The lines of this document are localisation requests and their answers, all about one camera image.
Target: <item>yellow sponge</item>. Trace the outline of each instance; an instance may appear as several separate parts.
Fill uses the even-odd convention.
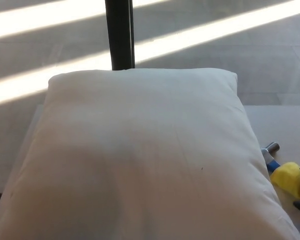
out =
[[[287,162],[278,167],[270,176],[271,182],[300,199],[300,166]]]

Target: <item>white surface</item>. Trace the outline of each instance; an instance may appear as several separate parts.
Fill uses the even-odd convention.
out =
[[[300,165],[300,106],[245,106],[252,129],[262,147],[276,141],[280,145],[275,159]],[[282,207],[300,231],[300,211],[292,196],[275,188]]]
[[[218,69],[57,76],[0,240],[300,239],[236,86]]]

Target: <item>gray floor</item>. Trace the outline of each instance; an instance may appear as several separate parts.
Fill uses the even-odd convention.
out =
[[[72,0],[74,1],[84,3],[82,0]],[[102,3],[103,0],[90,0],[92,2]],[[136,6],[134,9],[135,42],[137,45],[155,42],[165,36],[182,33],[213,21],[287,2],[157,0],[154,4]],[[19,20],[13,15],[14,10],[22,13],[29,9],[31,11],[31,7],[39,9],[44,7],[42,4],[54,3],[58,2],[0,0],[0,13],[13,26]],[[62,7],[59,11],[61,14],[65,12]],[[29,19],[31,22],[36,20],[35,15]],[[206,35],[202,31],[198,39]],[[78,61],[107,50],[109,44],[104,14],[26,32],[1,34],[0,83],[7,79],[13,80],[19,74],[27,75],[33,71],[40,73],[45,67],[57,69],[63,63]],[[95,63],[95,68],[98,69],[100,62]],[[300,14],[205,43],[185,45],[178,51],[142,59],[138,61],[137,67],[222,68],[238,74],[238,95],[243,104],[300,105]],[[33,77],[28,81],[35,83],[36,79],[37,77]],[[18,92],[23,91],[25,86],[21,84],[12,88],[14,92]],[[32,91],[26,95],[21,94],[18,98],[0,101],[0,191],[7,180],[36,105],[41,104],[44,98],[45,91]]]

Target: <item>metal tool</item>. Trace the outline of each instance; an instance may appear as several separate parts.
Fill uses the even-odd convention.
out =
[[[262,155],[263,155],[264,160],[265,160],[266,167],[267,167],[269,172],[273,172],[278,167],[280,167],[279,163],[277,163],[276,160],[274,159],[274,157],[272,156],[277,151],[279,151],[279,149],[280,149],[280,146],[275,141],[270,143],[265,148],[261,148],[261,152],[262,152]]]

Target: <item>blue handle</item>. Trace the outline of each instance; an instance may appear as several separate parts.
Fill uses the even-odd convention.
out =
[[[273,173],[278,167],[280,167],[280,164],[277,163],[275,160],[272,160],[266,165],[266,168],[269,172]]]

